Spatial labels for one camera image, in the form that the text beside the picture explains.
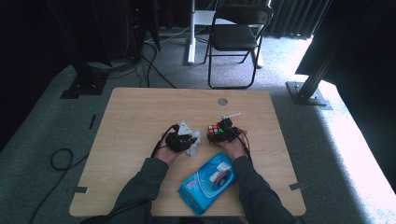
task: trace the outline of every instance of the floor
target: floor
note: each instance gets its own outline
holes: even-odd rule
[[[60,99],[76,75],[66,67],[52,80],[30,116],[0,154],[0,223],[78,223],[68,207],[73,199],[67,191],[78,185],[84,162],[67,173],[50,166],[50,156],[59,148],[73,151],[73,163],[86,156],[94,140],[106,102],[116,87],[208,89],[207,64],[200,62],[205,42],[197,41],[195,61],[187,64],[189,39],[162,33],[162,51],[146,45],[146,60],[113,71],[101,95],[80,95],[75,100]],[[285,83],[304,82],[306,76],[295,70],[310,40],[292,38],[264,39],[264,67],[258,70],[252,90],[269,91],[285,138],[295,174],[302,189],[306,213],[302,220],[316,223],[395,223],[396,197],[375,162],[361,131],[348,112],[336,87],[325,81],[319,90],[328,107],[296,105]],[[115,66],[125,61],[113,62]],[[98,63],[92,66],[106,70]],[[242,82],[250,72],[250,61],[235,64],[220,59],[215,74],[229,83]],[[70,155],[55,158],[66,166]],[[64,178],[49,194],[60,178]],[[36,214],[35,210],[43,202]]]

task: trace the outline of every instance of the chair leg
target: chair leg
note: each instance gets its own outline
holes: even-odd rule
[[[241,62],[241,63],[244,63],[244,62],[245,62],[245,59],[248,57],[248,55],[249,55],[250,52],[251,52],[251,51],[248,51],[248,52],[245,54],[245,57],[244,57],[244,59],[242,59],[242,62]]]
[[[204,63],[206,63],[206,58],[207,58],[207,51],[209,50],[209,43],[211,41],[211,37],[207,39],[207,45],[206,45],[206,53],[205,53],[205,58],[204,58]]]
[[[254,59],[253,75],[251,77],[250,84],[248,84],[247,87],[250,87],[253,84],[253,82],[254,82],[254,77],[256,76],[257,64],[259,63],[259,53],[260,53],[260,49],[261,48],[262,48],[262,36],[261,36],[261,38],[259,40],[259,46],[257,47],[257,52],[258,53],[257,53],[257,55],[256,55],[256,57]]]
[[[210,83],[210,76],[211,76],[211,73],[212,73],[212,45],[210,44],[210,42],[208,43],[207,47],[209,49],[209,71],[207,73],[207,85],[211,89],[214,89],[214,87]]]

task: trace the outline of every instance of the right hand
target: right hand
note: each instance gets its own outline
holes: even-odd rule
[[[248,131],[242,130],[242,133],[239,134],[239,138],[245,142],[245,137],[248,134]],[[232,142],[220,142],[218,145],[222,148],[224,148],[225,153],[227,154],[228,158],[230,158],[231,161],[235,160],[236,158],[246,156],[245,152],[245,146],[242,145],[242,143],[239,141],[238,138],[235,138]]]

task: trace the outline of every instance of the electrical cable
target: electrical cable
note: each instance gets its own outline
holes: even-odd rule
[[[137,66],[139,66],[139,64],[141,64],[141,63],[142,63],[142,61],[139,61],[139,62],[137,63],[137,65],[134,66],[134,68],[133,68],[132,71],[129,71],[129,72],[127,72],[127,73],[125,73],[125,74],[123,74],[123,75],[119,75],[119,76],[117,76],[117,77],[111,77],[111,76],[109,76],[108,79],[116,79],[116,78],[126,77],[126,76],[129,76],[129,75],[132,74],[132,73],[136,73],[136,74],[137,74]]]
[[[138,203],[129,204],[129,205],[126,205],[126,206],[124,206],[124,207],[122,207],[122,208],[120,208],[120,209],[118,209],[116,211],[113,211],[113,212],[107,214],[106,216],[90,217],[90,218],[85,219],[84,221],[82,221],[80,223],[104,224],[104,223],[107,223],[114,216],[119,215],[119,214],[121,214],[123,212],[126,212],[128,210],[131,210],[133,208],[136,208],[138,206],[144,205],[146,203],[149,203],[149,200],[143,200],[143,201],[140,201]]]
[[[146,67],[145,67],[145,65],[144,65],[144,63],[143,63],[142,61],[140,61],[140,62],[141,62],[142,67],[143,67],[143,77],[145,78],[145,81],[146,81],[146,76],[145,76],[145,74],[146,74]],[[142,87],[142,77],[139,75],[139,73],[137,72],[137,70],[136,70],[136,75],[139,77],[139,87],[141,88],[141,87]]]
[[[91,68],[91,70],[93,72],[97,72],[97,73],[125,72],[125,71],[129,71],[129,70],[135,68],[136,62],[132,59],[129,59],[128,63],[125,63],[125,64],[117,66],[117,67],[99,68],[99,67],[95,67],[92,65],[89,65],[89,67]]]
[[[239,137],[238,133],[235,133],[235,132],[233,131],[233,129],[230,127],[230,131],[235,135],[235,137],[239,140],[239,142],[241,142],[242,146],[244,147],[245,153],[247,154],[247,158],[250,160],[251,164],[253,164],[253,160],[251,159],[251,156],[250,156],[250,143],[249,143],[249,141],[248,141],[248,136],[247,136],[241,129],[239,129],[239,128],[237,128],[237,129],[238,129],[238,131],[239,131],[240,133],[243,133],[243,134],[244,134],[245,138],[247,139],[247,145],[246,145],[246,143]]]
[[[198,36],[196,36],[195,39],[198,40],[201,43],[207,44],[207,39],[204,39],[204,38],[201,38],[201,37],[198,37]]]
[[[303,222],[303,224],[306,224],[305,220],[303,219],[303,216],[299,216],[298,218]]]
[[[183,35],[184,32],[185,32],[186,30],[188,30],[188,29],[190,29],[190,26],[187,27],[187,28],[185,28],[184,30],[180,31],[178,34],[174,34],[174,35],[169,36],[167,39],[161,41],[160,43],[165,43],[166,41],[168,41],[168,40],[170,40],[170,39],[173,39],[173,38],[175,38],[175,37],[179,37],[179,36]],[[146,42],[146,43],[150,43],[150,44],[153,43],[153,42],[152,42],[152,38],[146,40],[145,42]]]
[[[153,67],[153,68],[157,71],[157,73],[158,73],[169,85],[171,85],[173,88],[177,89],[177,87],[176,87],[174,84],[172,84],[172,82],[170,82],[166,77],[164,77],[163,74],[162,74],[162,73],[154,66],[154,64],[153,64],[155,58],[157,57],[157,52],[158,52],[157,49],[156,49],[154,46],[152,46],[152,45],[150,45],[150,44],[148,44],[148,43],[145,43],[145,44],[146,44],[146,45],[149,45],[150,47],[152,47],[152,48],[154,49],[154,57],[153,57],[153,59],[152,59],[151,62],[150,62],[143,54],[141,55],[141,57],[149,63],[148,76],[147,76],[148,88],[149,88],[149,72],[150,72],[151,67]]]
[[[54,160],[55,156],[56,156],[58,153],[62,152],[62,151],[68,152],[68,153],[70,154],[70,160],[69,160],[67,166],[61,167],[61,168],[60,168],[60,167],[57,167],[57,166],[55,165],[55,163],[54,163],[53,160]],[[88,158],[89,155],[90,155],[90,154],[87,154],[87,155],[84,156],[81,160],[77,161],[75,164],[72,164],[73,159],[74,159],[74,154],[73,154],[73,151],[70,150],[70,149],[68,149],[68,148],[60,148],[60,149],[54,151],[54,152],[51,154],[51,156],[50,156],[50,161],[49,161],[51,167],[52,167],[54,170],[56,170],[56,171],[63,171],[64,173],[61,175],[61,177],[59,178],[59,180],[57,181],[57,183],[54,185],[54,187],[49,191],[49,193],[47,193],[47,195],[44,197],[44,199],[40,202],[40,204],[38,205],[38,207],[35,209],[35,211],[33,212],[32,216],[30,217],[30,220],[29,220],[29,223],[30,223],[30,224],[33,223],[33,221],[34,221],[34,219],[35,219],[35,216],[37,215],[37,212],[38,212],[38,210],[40,209],[40,207],[41,207],[41,206],[44,204],[44,202],[48,199],[48,197],[51,195],[51,193],[52,193],[53,191],[55,191],[56,188],[58,188],[59,184],[61,184],[62,180],[64,179],[64,177],[65,177],[66,174],[67,174],[67,171],[69,171],[70,169],[74,168],[75,166],[77,166],[77,165],[79,165],[80,163],[82,163],[83,161],[85,161],[85,160]]]
[[[163,141],[163,139],[165,138],[166,135],[168,135],[169,131],[171,131],[171,129],[175,128],[175,125],[170,126],[165,133],[163,134],[163,136],[161,137],[160,141],[158,141],[157,145],[155,145],[155,148],[152,150],[151,153],[151,158],[154,158],[155,153],[157,153],[158,149],[162,148],[160,147],[161,142]]]

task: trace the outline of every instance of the folding chair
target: folding chair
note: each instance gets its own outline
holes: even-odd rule
[[[254,60],[254,68],[251,81],[245,86],[213,86],[211,83],[212,57],[214,56],[244,56],[243,63],[250,52],[260,53],[262,46],[263,31],[274,15],[274,11],[268,6],[258,5],[230,5],[220,7],[216,11],[209,39],[207,41],[206,58],[209,57],[209,71],[207,84],[211,89],[247,89],[253,82],[256,75],[258,56]],[[218,20],[226,20],[230,24],[218,23]],[[212,49],[218,51],[246,51],[246,54],[212,54]]]

